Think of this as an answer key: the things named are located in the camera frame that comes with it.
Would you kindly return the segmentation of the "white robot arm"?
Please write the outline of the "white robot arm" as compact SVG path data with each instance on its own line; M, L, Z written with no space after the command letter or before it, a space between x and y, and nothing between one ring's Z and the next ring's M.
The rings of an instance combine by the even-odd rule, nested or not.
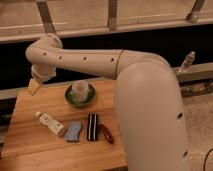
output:
M128 171L190 171L183 101L169 63L132 50L67 50L55 34L26 49L42 82L58 68L116 81L115 109Z

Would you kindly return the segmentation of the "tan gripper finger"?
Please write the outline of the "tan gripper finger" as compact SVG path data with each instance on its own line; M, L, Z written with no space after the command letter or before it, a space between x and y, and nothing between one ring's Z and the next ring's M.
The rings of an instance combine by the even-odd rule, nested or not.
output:
M31 79L29 81L28 92L31 95L35 95L36 92L39 90L39 88L40 88L40 83L36 79Z

